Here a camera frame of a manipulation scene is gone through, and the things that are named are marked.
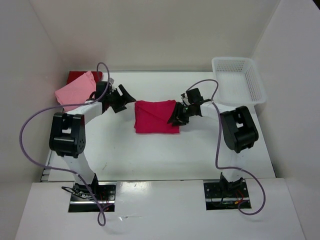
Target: wall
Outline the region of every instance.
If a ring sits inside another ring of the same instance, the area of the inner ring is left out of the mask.
[[[28,1],[0,1],[0,33],[0,239],[11,240],[41,171],[21,153],[20,127],[35,111],[55,104],[54,90],[66,72]],[[28,152],[42,163],[51,119],[52,112],[42,114],[25,132]]]
[[[279,0],[30,0],[73,68],[210,70],[249,57]]]
[[[257,108],[278,177],[285,177],[308,240],[320,239],[320,11],[282,0],[253,54],[268,101]]]

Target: white tabletop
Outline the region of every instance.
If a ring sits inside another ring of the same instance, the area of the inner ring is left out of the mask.
[[[68,213],[71,182],[33,183],[16,240],[303,240],[304,235],[286,182],[261,179],[264,209],[244,216],[237,209],[206,210],[201,180],[118,182],[115,212],[107,212],[106,226],[97,212]],[[253,209],[262,192],[247,180]]]
[[[137,100],[150,102],[176,100],[199,80],[210,79],[212,72],[112,72],[114,85],[123,84]],[[210,98],[214,82],[198,85],[204,98]],[[259,133],[259,140],[250,150],[241,152],[246,167],[258,178],[275,178],[265,140],[254,108],[250,109]],[[220,171],[214,160],[217,147],[218,122],[194,116],[180,127],[180,134],[136,134],[134,103],[117,114],[110,108],[89,122],[86,128],[84,153],[100,181],[199,180],[218,179]],[[219,165],[228,166],[231,152],[224,141]],[[68,168],[52,153],[50,165]],[[67,172],[51,170],[48,180],[73,181]]]

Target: white plastic bin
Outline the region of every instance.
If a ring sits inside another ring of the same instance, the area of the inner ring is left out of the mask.
[[[212,59],[215,79],[219,82],[217,100],[233,106],[254,106],[264,103],[267,96],[255,62],[244,57]]]

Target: folded red cloth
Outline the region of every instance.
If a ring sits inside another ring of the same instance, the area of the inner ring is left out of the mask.
[[[167,124],[175,109],[176,101],[136,101],[135,132],[137,134],[178,134],[179,126]]]
[[[79,78],[81,75],[83,75],[85,73],[86,73],[86,71],[70,71],[68,79],[66,80],[66,84],[73,82],[74,80],[76,80],[77,78]],[[94,81],[96,83],[99,82],[99,79],[101,79],[102,75],[103,75],[101,71],[99,71],[99,76],[97,75],[96,71],[93,71],[92,74],[94,77]]]

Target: pink cloth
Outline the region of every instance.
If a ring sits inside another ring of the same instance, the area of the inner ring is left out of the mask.
[[[135,132],[137,134],[178,134],[179,126],[167,124],[175,109],[176,101],[136,101]]]
[[[56,100],[61,104],[83,104],[96,90],[96,82],[91,71],[78,77],[68,85],[55,91]],[[66,106],[66,112],[76,109],[77,106]]]

